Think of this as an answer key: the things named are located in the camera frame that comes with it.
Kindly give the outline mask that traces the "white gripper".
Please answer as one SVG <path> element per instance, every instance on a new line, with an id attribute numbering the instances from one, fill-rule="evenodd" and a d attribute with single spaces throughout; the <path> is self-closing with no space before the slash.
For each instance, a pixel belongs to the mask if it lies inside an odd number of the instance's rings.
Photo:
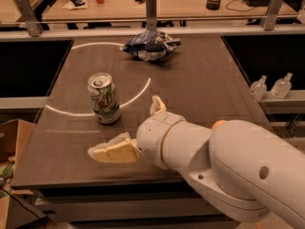
<path id="1" fill-rule="evenodd" d="M 165 103 L 158 95 L 154 95 L 151 116 L 137 129 L 136 139 L 131 138 L 128 132 L 122 133 L 108 142 L 90 147 L 89 156 L 101 163 L 132 163 L 141 156 L 150 164 L 166 169 L 162 156 L 163 142 L 170 129 L 185 120 L 181 115 L 166 111 Z"/>

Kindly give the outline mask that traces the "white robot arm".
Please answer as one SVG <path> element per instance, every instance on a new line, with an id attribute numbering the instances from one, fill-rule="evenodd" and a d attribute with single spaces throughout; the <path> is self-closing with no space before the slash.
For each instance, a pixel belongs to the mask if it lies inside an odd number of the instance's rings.
<path id="1" fill-rule="evenodd" d="M 152 98 L 151 116 L 136 138 L 123 133 L 89 149 L 102 163 L 142 158 L 172 169 L 213 207 L 240 222 L 274 212 L 305 229 L 305 154 L 268 130 L 242 120 L 217 121 L 211 129 L 166 111 Z"/>

